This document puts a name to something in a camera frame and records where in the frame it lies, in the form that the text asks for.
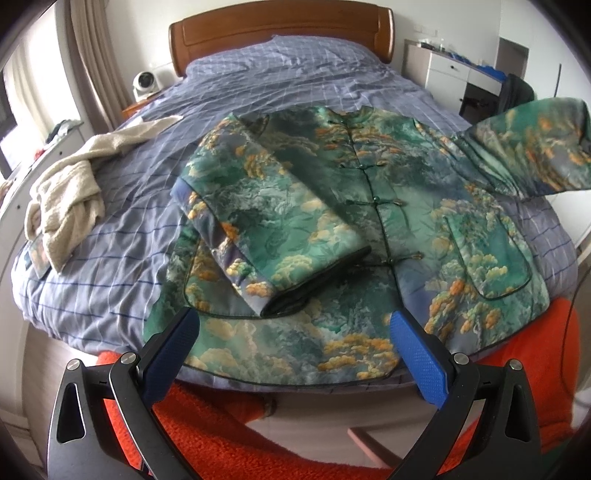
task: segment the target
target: bedsheet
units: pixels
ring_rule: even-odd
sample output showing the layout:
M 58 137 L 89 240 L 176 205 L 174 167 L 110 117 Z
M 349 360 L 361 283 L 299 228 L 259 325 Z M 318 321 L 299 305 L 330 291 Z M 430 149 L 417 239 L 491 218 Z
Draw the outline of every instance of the bedsheet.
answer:
M 229 112 L 292 105 L 341 111 L 370 105 L 412 116 L 444 134 L 468 127 L 367 49 L 343 40 L 275 37 L 196 60 L 186 79 L 139 113 L 145 120 L 173 114 L 183 120 L 128 154 L 93 166 L 106 216 L 62 274 L 50 271 L 39 280 L 19 255 L 12 281 L 24 318 L 88 353 L 141 348 L 143 325 L 160 294 L 183 218 L 170 190 L 189 155 Z M 548 201 L 501 201 L 528 241 L 551 298 L 568 296 L 577 278 L 576 253 Z M 239 387 L 192 369 L 183 369 L 181 378 Z

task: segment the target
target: orange fleece blanket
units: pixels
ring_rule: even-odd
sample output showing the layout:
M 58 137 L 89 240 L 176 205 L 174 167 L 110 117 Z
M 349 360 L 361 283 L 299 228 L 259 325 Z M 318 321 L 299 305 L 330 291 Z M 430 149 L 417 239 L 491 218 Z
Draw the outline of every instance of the orange fleece blanket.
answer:
M 483 359 L 488 365 L 505 365 L 511 358 L 524 364 L 538 414 L 544 451 L 572 435 L 571 393 L 579 367 L 579 324 L 576 313 L 569 324 L 564 349 L 563 375 L 560 356 L 570 302 L 558 299 L 538 320 L 515 335 L 504 347 Z M 105 352 L 100 364 L 119 355 Z M 130 462 L 139 468 L 140 456 L 113 401 L 106 401 L 117 438 Z M 384 469 L 337 465 L 307 460 L 284 449 L 245 423 L 263 415 L 258 395 L 213 390 L 176 382 L 166 399 L 154 406 L 164 429 L 204 480 L 384 480 Z M 460 462 L 474 425 L 456 442 L 442 471 Z

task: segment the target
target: bedside table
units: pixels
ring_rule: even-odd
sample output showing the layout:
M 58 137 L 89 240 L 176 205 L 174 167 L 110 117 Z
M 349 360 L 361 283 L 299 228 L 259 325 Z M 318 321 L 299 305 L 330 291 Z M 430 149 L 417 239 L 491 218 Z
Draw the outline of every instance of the bedside table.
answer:
M 137 103 L 133 103 L 132 105 L 129 105 L 125 110 L 121 110 L 121 115 L 123 115 L 123 120 L 124 121 L 129 120 L 134 115 L 135 112 L 137 112 L 138 110 L 141 110 L 143 107 L 145 107 L 149 103 L 156 100 L 156 98 L 158 98 L 163 93 L 164 93 L 164 90 L 161 90 L 161 91 L 154 93 L 154 94 L 150 95 L 149 97 L 147 97 Z

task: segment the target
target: green jacket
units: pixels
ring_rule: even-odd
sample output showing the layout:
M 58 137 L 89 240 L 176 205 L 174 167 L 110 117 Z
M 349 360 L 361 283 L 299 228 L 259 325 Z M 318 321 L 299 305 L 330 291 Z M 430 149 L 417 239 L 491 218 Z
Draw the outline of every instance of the green jacket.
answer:
M 231 115 L 173 189 L 187 224 L 144 335 L 191 305 L 202 325 L 189 365 L 274 385 L 391 374 L 402 304 L 452 352 L 501 342 L 549 299 L 493 194 L 589 188 L 588 133 L 571 99 L 454 137 L 372 108 Z

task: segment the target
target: jacket sleeve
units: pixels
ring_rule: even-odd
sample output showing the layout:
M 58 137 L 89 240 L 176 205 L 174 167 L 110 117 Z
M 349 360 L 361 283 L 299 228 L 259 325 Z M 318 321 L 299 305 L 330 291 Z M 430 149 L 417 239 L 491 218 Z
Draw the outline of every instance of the jacket sleeve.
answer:
M 590 133 L 582 100 L 551 98 L 486 119 L 456 145 L 492 190 L 523 199 L 591 189 Z
M 229 117 L 207 134 L 172 195 L 260 316 L 289 312 L 371 249 Z

